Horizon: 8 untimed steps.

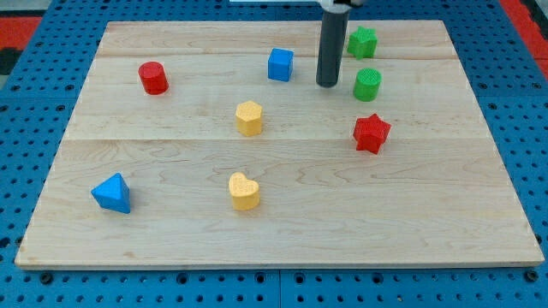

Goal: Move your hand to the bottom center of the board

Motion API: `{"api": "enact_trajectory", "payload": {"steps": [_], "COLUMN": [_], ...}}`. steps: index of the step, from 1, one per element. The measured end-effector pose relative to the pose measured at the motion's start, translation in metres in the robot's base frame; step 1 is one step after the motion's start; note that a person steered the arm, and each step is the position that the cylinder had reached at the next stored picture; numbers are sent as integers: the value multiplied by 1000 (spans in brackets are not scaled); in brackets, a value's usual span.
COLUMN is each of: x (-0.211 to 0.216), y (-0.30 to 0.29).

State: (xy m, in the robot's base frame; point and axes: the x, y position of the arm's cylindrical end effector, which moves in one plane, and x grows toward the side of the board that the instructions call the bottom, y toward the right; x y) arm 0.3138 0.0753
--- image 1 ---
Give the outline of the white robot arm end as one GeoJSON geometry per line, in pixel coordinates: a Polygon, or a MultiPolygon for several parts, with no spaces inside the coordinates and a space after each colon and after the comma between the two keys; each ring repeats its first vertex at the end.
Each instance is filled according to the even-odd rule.
{"type": "Polygon", "coordinates": [[[366,0],[318,0],[320,7],[328,13],[345,14],[351,9],[360,8],[366,0]]]}

